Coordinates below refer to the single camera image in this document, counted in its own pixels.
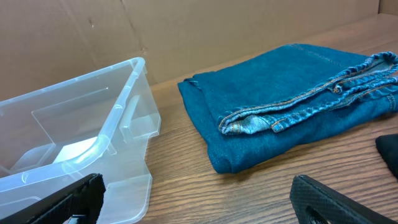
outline black cloth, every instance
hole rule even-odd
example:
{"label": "black cloth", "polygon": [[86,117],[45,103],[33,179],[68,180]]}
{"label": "black cloth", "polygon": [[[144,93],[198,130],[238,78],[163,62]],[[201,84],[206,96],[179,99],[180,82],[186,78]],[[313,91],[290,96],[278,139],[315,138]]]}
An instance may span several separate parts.
{"label": "black cloth", "polygon": [[398,134],[378,137],[376,147],[392,174],[398,179]]}

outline translucent storage box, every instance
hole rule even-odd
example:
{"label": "translucent storage box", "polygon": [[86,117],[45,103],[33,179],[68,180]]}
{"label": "translucent storage box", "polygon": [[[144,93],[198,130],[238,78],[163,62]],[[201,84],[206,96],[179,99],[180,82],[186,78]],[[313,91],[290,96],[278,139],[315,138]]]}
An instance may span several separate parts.
{"label": "translucent storage box", "polygon": [[0,219],[92,173],[106,192],[97,223],[146,213],[144,157],[160,116],[134,58],[0,102]]}

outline wood grain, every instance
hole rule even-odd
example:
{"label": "wood grain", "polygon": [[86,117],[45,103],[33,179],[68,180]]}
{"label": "wood grain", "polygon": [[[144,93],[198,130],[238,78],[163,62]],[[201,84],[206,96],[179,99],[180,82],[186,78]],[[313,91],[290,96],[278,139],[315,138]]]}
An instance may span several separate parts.
{"label": "wood grain", "polygon": [[[373,54],[398,52],[398,17],[376,17],[298,42]],[[245,61],[258,54],[208,70]],[[150,140],[147,165],[154,178],[149,209],[140,223],[297,223],[289,200],[293,177],[306,174],[398,221],[398,181],[374,139],[398,133],[398,116],[355,127],[344,134],[297,146],[239,174],[217,174],[206,144],[190,121],[177,83],[187,74],[152,87],[162,117],[160,136]]]}

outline denim fabric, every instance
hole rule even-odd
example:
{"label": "denim fabric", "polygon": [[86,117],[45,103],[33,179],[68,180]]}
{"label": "denim fabric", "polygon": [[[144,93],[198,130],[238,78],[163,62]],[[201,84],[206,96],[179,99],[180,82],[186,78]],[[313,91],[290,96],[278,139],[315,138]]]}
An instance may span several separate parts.
{"label": "denim fabric", "polygon": [[292,44],[178,84],[219,173],[396,112],[398,58]]}

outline folded cloth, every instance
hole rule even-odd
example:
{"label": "folded cloth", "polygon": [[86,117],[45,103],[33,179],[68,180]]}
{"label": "folded cloth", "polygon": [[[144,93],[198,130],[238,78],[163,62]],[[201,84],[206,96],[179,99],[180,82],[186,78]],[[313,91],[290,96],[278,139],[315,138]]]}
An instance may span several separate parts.
{"label": "folded cloth", "polygon": [[388,168],[398,179],[398,134],[379,136],[376,147]]}
{"label": "folded cloth", "polygon": [[396,112],[397,69],[391,52],[291,44],[178,87],[215,171],[237,173]]}

